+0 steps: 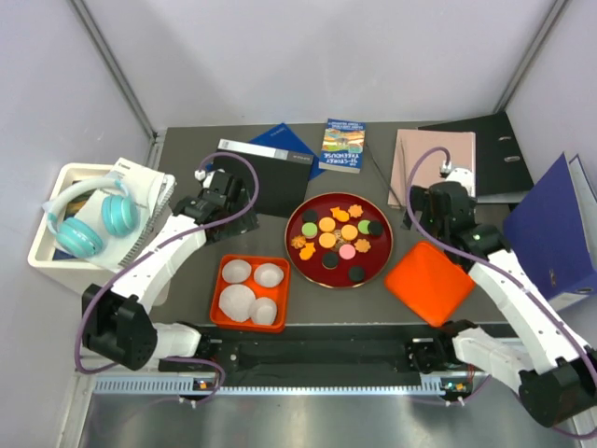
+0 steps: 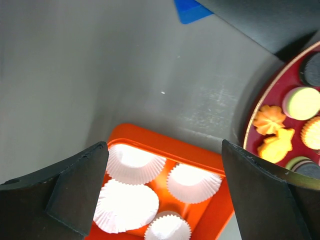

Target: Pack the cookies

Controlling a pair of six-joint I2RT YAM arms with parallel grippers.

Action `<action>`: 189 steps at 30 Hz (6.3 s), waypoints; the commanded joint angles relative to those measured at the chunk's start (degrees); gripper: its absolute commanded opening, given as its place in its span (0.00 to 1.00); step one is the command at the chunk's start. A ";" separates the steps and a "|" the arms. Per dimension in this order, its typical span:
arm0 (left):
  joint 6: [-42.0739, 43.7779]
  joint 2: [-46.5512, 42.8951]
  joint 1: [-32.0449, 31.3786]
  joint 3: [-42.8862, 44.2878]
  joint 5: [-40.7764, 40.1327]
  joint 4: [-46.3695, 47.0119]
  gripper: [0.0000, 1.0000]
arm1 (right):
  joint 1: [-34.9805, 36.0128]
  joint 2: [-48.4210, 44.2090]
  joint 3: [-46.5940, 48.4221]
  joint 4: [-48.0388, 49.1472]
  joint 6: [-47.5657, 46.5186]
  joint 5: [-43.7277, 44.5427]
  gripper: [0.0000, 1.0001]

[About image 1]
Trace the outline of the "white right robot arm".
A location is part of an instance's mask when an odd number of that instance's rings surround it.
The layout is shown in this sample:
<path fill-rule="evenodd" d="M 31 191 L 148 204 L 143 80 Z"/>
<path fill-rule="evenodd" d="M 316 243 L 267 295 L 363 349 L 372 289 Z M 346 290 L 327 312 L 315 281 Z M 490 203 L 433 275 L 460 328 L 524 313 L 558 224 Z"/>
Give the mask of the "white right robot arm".
<path fill-rule="evenodd" d="M 429 356 L 409 354 L 414 366 L 428 372 L 462 364 L 479 368 L 514 392 L 523 408 L 543 427 L 555 427 L 596 405 L 596 350 L 563 322 L 521 267 L 504 235 L 494 226 L 478 224 L 476 202 L 458 181 L 428 188 L 408 183 L 404 224 L 429 239 L 440 266 L 431 262 L 432 280 L 439 283 L 439 300 L 466 279 L 493 301 L 524 347 L 512 348 L 481 326 L 467 320 L 433 322 L 438 328 Z"/>

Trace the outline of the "orange swirl cookie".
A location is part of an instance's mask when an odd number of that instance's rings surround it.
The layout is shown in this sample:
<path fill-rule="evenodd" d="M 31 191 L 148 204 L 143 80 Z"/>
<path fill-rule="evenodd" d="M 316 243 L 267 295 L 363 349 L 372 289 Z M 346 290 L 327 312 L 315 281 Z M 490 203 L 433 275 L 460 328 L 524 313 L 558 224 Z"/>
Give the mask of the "orange swirl cookie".
<path fill-rule="evenodd" d="M 307 239 L 304 235 L 295 236 L 291 240 L 291 246 L 296 249 L 303 248 L 306 245 L 306 243 L 307 243 Z"/>

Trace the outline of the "metal tongs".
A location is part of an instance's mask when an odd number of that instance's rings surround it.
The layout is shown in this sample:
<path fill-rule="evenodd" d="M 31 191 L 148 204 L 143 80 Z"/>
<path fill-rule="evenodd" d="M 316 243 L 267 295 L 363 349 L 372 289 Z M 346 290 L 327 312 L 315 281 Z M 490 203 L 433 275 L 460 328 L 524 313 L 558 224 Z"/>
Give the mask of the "metal tongs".
<path fill-rule="evenodd" d="M 368 153 L 368 155 L 370 156 L 370 159 L 371 159 L 371 161 L 372 161 L 375 169 L 377 170 L 378 175 L 382 179 L 382 181 L 385 184 L 385 186 L 388 188 L 389 194 L 394 198 L 394 200 L 396 201 L 396 203 L 400 203 L 399 198 L 397 197 L 396 192 L 395 192 L 395 190 L 393 189 L 393 187 L 391 185 L 390 179 L 388 179 L 384 175 L 384 173 L 382 172 L 382 168 L 379 165 L 379 163 L 377 162 L 377 159 L 375 158 L 374 152 L 369 147 L 368 143 L 365 143 L 365 145 L 364 145 L 364 151 L 366 151 Z"/>

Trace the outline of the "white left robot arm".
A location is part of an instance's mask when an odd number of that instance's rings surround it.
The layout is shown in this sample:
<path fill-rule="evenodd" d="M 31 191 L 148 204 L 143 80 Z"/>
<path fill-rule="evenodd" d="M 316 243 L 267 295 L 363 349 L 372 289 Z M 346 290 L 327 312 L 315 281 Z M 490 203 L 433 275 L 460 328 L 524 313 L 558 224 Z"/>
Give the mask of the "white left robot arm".
<path fill-rule="evenodd" d="M 248 188 L 223 171 L 205 174 L 200 193 L 174 207 L 157 236 L 141 255 L 104 286 L 85 291 L 76 333 L 75 363 L 86 372 L 81 351 L 87 348 L 132 371 L 152 359 L 177 359 L 192 370 L 211 361 L 212 349 L 191 324 L 155 324 L 150 312 L 162 289 L 184 262 L 205 245 L 255 226 L 253 208 L 260 185 Z"/>

